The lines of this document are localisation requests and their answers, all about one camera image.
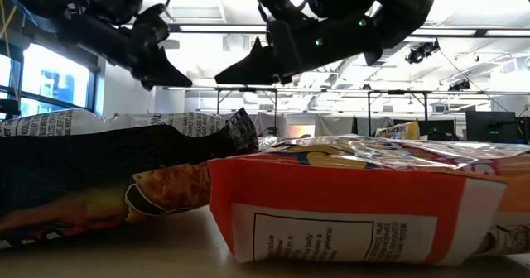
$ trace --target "nutrition facts label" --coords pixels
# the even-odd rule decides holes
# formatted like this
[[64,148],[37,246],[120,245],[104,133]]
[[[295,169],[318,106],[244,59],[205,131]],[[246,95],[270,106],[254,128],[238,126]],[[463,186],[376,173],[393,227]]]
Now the nutrition facts label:
[[235,204],[238,261],[423,262],[436,217],[314,213]]

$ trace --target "fluorescent light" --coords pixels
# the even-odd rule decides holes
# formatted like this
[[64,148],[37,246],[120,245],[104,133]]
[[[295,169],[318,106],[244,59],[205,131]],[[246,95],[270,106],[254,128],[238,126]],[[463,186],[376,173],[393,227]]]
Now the fluorescent light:
[[184,91],[215,91],[215,88],[211,88],[211,87],[189,87],[189,88],[167,87],[167,89],[170,89],[170,90],[184,90]]
[[334,92],[334,93],[362,93],[362,94],[366,94],[366,93],[368,93],[368,90],[332,89],[332,90],[328,90],[328,92]]
[[466,95],[478,95],[479,92],[473,92],[473,91],[455,91],[455,92],[439,92],[439,91],[434,91],[432,92],[433,94],[437,94],[437,95],[459,95],[459,94],[466,94]]
[[265,33],[267,27],[256,26],[234,26],[234,25],[183,25],[179,26],[182,32],[237,32],[237,33]]
[[530,36],[530,30],[488,30],[486,36]]
[[406,42],[435,42],[436,38],[433,37],[407,37]]
[[486,94],[488,95],[498,95],[498,96],[503,96],[503,95],[530,95],[529,92],[486,92]]
[[415,30],[412,34],[415,36],[473,36],[476,32],[476,30],[423,28]]
[[244,89],[244,88],[274,89],[273,86],[270,86],[270,85],[259,85],[259,84],[250,84],[250,85],[245,85],[245,84],[218,84],[216,88],[219,88],[219,89],[224,89],[224,88],[228,88],[228,89]]
[[320,93],[325,92],[326,89],[297,89],[297,88],[284,88],[278,89],[278,92],[299,92],[299,93]]

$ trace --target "table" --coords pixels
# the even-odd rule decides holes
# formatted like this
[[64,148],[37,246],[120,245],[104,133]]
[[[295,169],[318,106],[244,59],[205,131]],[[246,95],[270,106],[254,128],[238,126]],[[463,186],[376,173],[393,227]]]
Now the table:
[[463,266],[362,266],[261,261],[238,264],[207,207],[88,236],[0,251],[6,278],[530,277],[528,255]]

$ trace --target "white wall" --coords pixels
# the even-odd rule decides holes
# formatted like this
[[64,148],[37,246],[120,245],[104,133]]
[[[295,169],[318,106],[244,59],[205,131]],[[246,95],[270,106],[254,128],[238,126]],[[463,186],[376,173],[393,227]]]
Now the white wall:
[[147,113],[155,108],[156,90],[146,91],[131,74],[118,66],[105,65],[103,116],[115,113]]
[[528,105],[530,105],[530,97],[528,96],[500,96],[495,97],[495,101],[491,102],[491,110],[494,112],[505,112],[504,109],[506,109],[509,112],[514,112],[516,116],[530,116],[528,110],[523,111]]
[[154,113],[185,113],[186,92],[156,87]]
[[290,113],[286,115],[287,125],[315,125],[316,114],[314,113]]
[[[227,97],[219,105],[220,110],[233,110],[233,109],[240,109],[242,107],[243,107],[243,97],[237,97],[237,98]],[[208,98],[188,97],[185,99],[185,110],[187,112],[195,112],[197,111],[197,109],[208,109],[208,110],[217,109],[217,98],[216,97],[208,97]]]

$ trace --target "snack bag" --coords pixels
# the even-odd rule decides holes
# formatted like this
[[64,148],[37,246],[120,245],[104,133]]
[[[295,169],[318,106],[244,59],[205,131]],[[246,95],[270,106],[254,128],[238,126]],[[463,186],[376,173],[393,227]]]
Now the snack bag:
[[[0,248],[208,204],[205,162],[258,149],[244,109],[220,120],[225,125],[203,137],[188,137],[176,129],[184,125],[174,123],[86,135],[0,138],[9,153],[0,164]],[[212,132],[211,125],[196,123],[193,130]]]
[[372,137],[283,141],[209,162],[238,261],[458,265],[530,250],[530,146]]
[[123,114],[104,118],[85,109],[67,109],[0,122],[0,137],[62,137],[153,125],[169,125],[188,137],[205,137],[227,118],[203,113]]
[[375,132],[376,137],[418,140],[420,139],[420,126],[417,122],[398,124],[388,128],[379,128]]

